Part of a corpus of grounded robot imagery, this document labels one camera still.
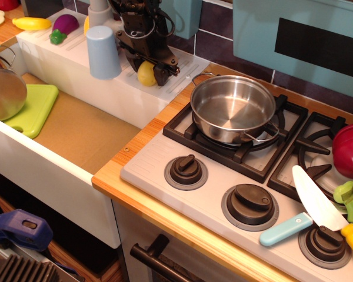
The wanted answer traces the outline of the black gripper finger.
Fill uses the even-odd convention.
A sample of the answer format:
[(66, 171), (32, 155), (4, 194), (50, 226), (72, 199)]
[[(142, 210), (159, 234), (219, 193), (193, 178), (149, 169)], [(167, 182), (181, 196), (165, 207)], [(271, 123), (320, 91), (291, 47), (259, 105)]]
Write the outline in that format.
[(140, 56), (138, 56), (137, 53), (135, 54), (127, 54), (126, 55), (127, 61), (129, 62), (129, 64), (132, 66), (133, 70), (135, 72), (138, 72), (139, 67), (142, 64), (142, 58)]
[(179, 67), (157, 63), (153, 67), (153, 71), (157, 85), (164, 86), (170, 76), (177, 76), (179, 74)]

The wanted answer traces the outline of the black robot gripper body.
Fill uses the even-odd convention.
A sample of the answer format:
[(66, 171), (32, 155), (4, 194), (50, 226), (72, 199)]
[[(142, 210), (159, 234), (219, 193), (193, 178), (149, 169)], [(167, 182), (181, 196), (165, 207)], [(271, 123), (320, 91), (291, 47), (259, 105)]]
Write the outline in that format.
[(111, 1), (110, 4), (124, 24), (116, 38), (126, 55), (137, 53), (142, 62), (178, 66), (178, 59), (167, 43), (175, 24), (160, 8), (161, 1)]

